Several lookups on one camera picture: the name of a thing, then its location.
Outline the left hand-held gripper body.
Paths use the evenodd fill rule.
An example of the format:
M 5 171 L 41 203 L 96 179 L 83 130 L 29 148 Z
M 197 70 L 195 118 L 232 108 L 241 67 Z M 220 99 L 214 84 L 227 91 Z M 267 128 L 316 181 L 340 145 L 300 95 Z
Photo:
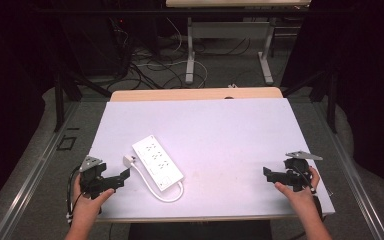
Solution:
M 81 192 L 96 199 L 104 191 L 116 189 L 113 179 L 102 176 L 106 169 L 107 166 L 101 159 L 86 156 L 79 168 Z

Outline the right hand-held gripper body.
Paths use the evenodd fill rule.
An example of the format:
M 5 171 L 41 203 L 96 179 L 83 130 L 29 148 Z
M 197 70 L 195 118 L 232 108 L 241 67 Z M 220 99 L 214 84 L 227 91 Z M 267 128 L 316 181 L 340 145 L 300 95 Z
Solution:
M 288 159 L 284 161 L 287 175 L 291 178 L 288 183 L 293 187 L 294 192 L 309 187 L 311 192 L 315 192 L 315 188 L 310 183 L 312 174 L 309 170 L 308 160 L 322 160 L 322 157 L 307 153 L 305 151 L 295 151 L 286 153 Z

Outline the white power strip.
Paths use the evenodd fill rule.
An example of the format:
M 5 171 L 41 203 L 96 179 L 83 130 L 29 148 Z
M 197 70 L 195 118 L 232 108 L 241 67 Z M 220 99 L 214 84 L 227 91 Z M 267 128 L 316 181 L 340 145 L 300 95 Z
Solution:
M 150 135 L 138 141 L 132 148 L 160 191 L 165 191 L 184 179 L 183 173 L 155 136 Z

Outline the person's right hand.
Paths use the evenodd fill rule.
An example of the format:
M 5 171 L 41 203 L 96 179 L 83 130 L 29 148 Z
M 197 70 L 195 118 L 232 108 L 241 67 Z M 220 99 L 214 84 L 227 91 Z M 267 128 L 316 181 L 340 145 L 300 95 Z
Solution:
M 289 200 L 290 205 L 299 217 L 319 216 L 313 194 L 309 187 L 294 192 L 280 182 L 276 182 L 274 186 Z

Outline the person's left hand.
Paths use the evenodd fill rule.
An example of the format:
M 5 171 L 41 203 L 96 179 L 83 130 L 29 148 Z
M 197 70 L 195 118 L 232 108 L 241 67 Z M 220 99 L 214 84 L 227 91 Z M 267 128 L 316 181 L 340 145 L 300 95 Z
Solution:
M 73 223 L 77 225 L 93 224 L 99 214 L 101 206 L 115 193 L 110 188 L 101 193 L 97 198 L 86 197 L 80 188 L 80 176 L 77 175 L 74 181 L 74 211 Z

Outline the black metal stand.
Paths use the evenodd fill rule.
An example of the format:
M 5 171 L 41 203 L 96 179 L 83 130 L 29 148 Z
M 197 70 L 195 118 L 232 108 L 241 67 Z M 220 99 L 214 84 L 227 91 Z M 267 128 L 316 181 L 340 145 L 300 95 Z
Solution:
M 310 77 L 299 81 L 291 87 L 282 91 L 284 97 L 288 97 L 301 88 L 314 84 L 313 89 L 310 92 L 311 102 L 321 102 L 324 96 L 328 97 L 327 110 L 326 110 L 326 122 L 333 133 L 337 132 L 336 128 L 336 100 L 337 100 L 337 84 L 338 84 L 337 70 L 324 70 L 317 71 Z
M 65 123 L 64 96 L 76 102 L 80 101 L 83 97 L 78 88 L 78 84 L 82 84 L 104 97 L 110 97 L 112 95 L 110 91 L 96 85 L 86 77 L 63 67 L 58 67 L 54 70 L 53 76 L 56 110 L 55 132 L 58 132 Z

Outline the person's dark clothing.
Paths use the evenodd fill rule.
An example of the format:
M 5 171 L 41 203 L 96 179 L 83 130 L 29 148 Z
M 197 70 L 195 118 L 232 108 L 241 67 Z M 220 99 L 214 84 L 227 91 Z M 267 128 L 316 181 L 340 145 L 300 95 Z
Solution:
M 273 240 L 269 221 L 134 223 L 128 240 Z

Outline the dark curtain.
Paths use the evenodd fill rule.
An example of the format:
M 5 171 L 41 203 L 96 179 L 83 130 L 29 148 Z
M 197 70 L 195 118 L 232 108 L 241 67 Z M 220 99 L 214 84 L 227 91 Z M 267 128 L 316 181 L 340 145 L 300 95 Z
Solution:
M 354 160 L 384 179 L 384 0 L 311 0 L 311 10 L 354 7 L 346 17 L 304 20 L 283 74 L 291 87 L 322 70 L 338 51 L 338 105 L 348 117 Z
M 0 0 L 0 190 L 41 121 L 52 87 L 25 0 Z

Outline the black equipment cabinet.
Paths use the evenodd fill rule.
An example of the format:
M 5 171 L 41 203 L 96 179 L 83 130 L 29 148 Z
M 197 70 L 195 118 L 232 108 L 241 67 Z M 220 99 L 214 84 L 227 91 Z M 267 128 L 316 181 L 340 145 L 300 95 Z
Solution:
M 60 22 L 84 75 L 127 75 L 133 38 L 116 18 L 68 16 Z

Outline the white-legged desk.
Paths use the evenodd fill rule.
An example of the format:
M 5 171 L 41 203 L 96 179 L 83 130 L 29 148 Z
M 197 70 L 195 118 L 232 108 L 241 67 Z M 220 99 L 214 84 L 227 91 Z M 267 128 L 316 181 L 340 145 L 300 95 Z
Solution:
M 308 6 L 312 0 L 166 0 L 166 6 L 175 10 L 298 10 Z M 187 45 L 188 59 L 186 66 L 185 83 L 194 81 L 195 39 L 261 39 L 264 41 L 262 52 L 258 53 L 263 80 L 266 84 L 274 83 L 267 61 L 270 45 L 274 37 L 276 17 L 266 17 L 265 21 L 222 21 L 203 20 L 198 22 L 191 17 L 187 18 Z

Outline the aluminium floor rail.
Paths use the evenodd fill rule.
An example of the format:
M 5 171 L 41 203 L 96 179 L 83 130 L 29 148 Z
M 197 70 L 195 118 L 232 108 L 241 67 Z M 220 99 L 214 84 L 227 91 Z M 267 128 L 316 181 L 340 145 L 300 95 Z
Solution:
M 331 139 L 336 152 L 339 155 L 338 164 L 342 169 L 347 183 L 353 193 L 354 199 L 357 202 L 357 205 L 374 240 L 384 240 L 384 225 L 382 224 L 378 213 L 376 212 L 374 205 L 362 184 L 361 177 L 355 167 L 355 164 L 343 147 L 338 135 L 334 133 L 328 125 L 327 114 L 324 110 L 323 104 L 313 103 L 313 108 L 321 121 L 324 131 Z
M 55 104 L 45 106 L 39 127 L 26 150 L 0 190 L 0 240 L 8 240 L 33 196 L 37 185 L 63 138 L 64 127 L 78 109 L 78 102 L 67 103 L 65 122 L 54 131 Z

